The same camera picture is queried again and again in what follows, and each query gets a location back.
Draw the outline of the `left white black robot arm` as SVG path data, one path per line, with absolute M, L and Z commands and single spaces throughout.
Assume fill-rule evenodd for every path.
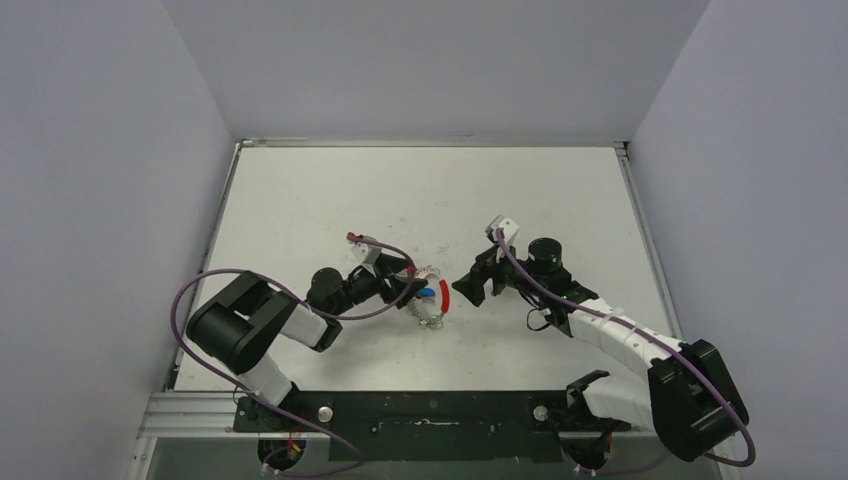
M 338 318 L 355 306 L 378 297 L 402 308 L 427 286 L 426 279 L 415 276 L 410 262 L 383 253 L 347 276 L 332 267 L 318 270 L 304 303 L 275 289 L 259 274 L 245 271 L 190 317 L 186 336 L 223 364 L 244 390 L 262 398 L 260 418 L 282 431 L 296 422 L 299 405 L 291 397 L 296 385 L 268 353 L 277 337 L 322 352 L 343 330 Z

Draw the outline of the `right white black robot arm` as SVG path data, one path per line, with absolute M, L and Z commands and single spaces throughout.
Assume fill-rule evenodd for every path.
M 622 421 L 654 432 L 680 460 L 700 457 L 747 467 L 756 458 L 750 416 L 718 349 L 687 343 L 645 327 L 574 279 L 562 246 L 538 238 L 519 259 L 500 232 L 453 289 L 474 306 L 491 294 L 515 290 L 542 314 L 547 327 L 586 343 L 626 367 L 638 381 L 595 370 L 565 390 L 565 414 L 577 428 Z M 486 291 L 490 284 L 492 289 Z

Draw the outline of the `key with blue tag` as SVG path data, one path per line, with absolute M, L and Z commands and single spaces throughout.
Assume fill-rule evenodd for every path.
M 438 293 L 433 288 L 429 287 L 421 288 L 415 293 L 415 297 L 419 299 L 432 299 L 436 298 L 437 296 Z

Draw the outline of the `metal keyring with red handle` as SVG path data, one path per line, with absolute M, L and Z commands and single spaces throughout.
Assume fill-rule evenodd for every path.
M 440 271 L 432 265 L 419 267 L 415 280 L 423 286 L 414 292 L 406 309 L 417 320 L 418 325 L 430 330 L 439 330 L 444 325 L 444 317 L 450 310 L 450 287 Z

